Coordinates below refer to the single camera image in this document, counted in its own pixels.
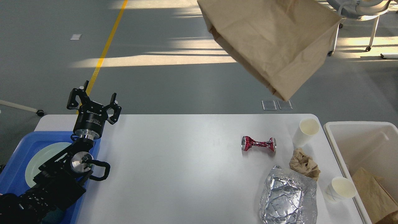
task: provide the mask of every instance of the aluminum foil tray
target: aluminum foil tray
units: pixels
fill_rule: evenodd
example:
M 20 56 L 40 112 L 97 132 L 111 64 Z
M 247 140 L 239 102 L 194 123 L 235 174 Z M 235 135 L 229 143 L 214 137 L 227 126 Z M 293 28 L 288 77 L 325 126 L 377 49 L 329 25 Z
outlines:
M 275 165 L 264 183 L 259 214 L 265 224 L 315 224 L 316 181 Z

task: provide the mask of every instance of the gray floor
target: gray floor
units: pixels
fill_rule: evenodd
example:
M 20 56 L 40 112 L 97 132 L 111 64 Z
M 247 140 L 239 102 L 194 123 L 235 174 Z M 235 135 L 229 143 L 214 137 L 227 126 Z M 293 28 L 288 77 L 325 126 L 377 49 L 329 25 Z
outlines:
M 0 99 L 47 114 L 75 113 L 65 107 L 69 92 L 93 74 L 122 2 L 0 1 Z M 398 61 L 379 57 L 398 52 L 398 14 L 380 18 L 373 48 L 363 52 L 371 27 L 372 21 L 346 21 L 334 55 L 291 98 L 294 109 L 264 111 L 261 100 L 277 98 L 231 63 L 196 1 L 130 0 L 90 97 L 108 103 L 117 92 L 123 114 L 311 113 L 322 124 L 398 126 Z M 74 33 L 81 40 L 69 40 Z M 0 110 L 4 164 L 40 118 Z

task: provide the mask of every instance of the white bin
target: white bin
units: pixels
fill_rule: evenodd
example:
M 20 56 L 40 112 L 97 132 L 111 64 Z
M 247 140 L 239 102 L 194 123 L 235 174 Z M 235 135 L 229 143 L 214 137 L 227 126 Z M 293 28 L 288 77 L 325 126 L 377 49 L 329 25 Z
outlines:
M 398 201 L 398 129 L 388 122 L 328 122 L 326 136 L 343 175 L 351 179 L 359 167 L 383 177 L 380 184 Z M 363 221 L 371 224 L 360 197 L 354 197 Z

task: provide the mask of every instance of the white table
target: white table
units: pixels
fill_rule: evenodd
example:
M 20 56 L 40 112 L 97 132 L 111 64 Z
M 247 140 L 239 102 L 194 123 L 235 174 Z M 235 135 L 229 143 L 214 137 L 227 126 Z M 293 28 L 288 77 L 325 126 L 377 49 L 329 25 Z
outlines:
M 71 131 L 77 115 L 46 115 L 35 131 Z M 105 181 L 90 181 L 77 220 L 86 223 L 259 223 L 259 199 L 271 168 L 289 168 L 291 138 L 312 114 L 121 115 L 106 124 L 98 159 L 111 164 Z M 274 137 L 241 151 L 242 136 Z M 323 131 L 303 147 L 321 170 L 319 224 L 363 223 L 353 200 L 329 204 L 323 189 L 342 176 Z

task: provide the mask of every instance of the paper cup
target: paper cup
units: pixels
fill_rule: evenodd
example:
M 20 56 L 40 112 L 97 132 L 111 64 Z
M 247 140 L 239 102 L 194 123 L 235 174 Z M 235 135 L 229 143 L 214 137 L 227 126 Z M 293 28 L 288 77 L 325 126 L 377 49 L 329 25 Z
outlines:
M 357 194 L 355 185 L 347 178 L 335 177 L 326 187 L 324 198 L 326 201 L 334 204 L 339 201 L 353 198 Z
M 319 124 L 313 118 L 304 118 L 300 121 L 295 135 L 293 136 L 293 144 L 295 147 L 302 147 L 319 131 Z

